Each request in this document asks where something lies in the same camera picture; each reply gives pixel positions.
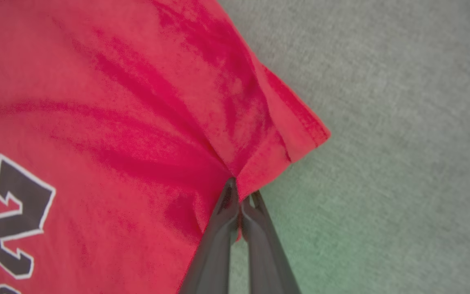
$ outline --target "red fabric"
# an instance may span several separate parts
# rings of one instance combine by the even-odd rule
[[[0,1],[0,154],[55,188],[25,293],[172,293],[224,182],[328,139],[213,0]],[[0,201],[0,213],[17,209]]]

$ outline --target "gray carpet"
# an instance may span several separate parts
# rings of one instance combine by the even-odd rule
[[[219,2],[333,133],[262,190],[303,293],[470,294],[470,0]]]

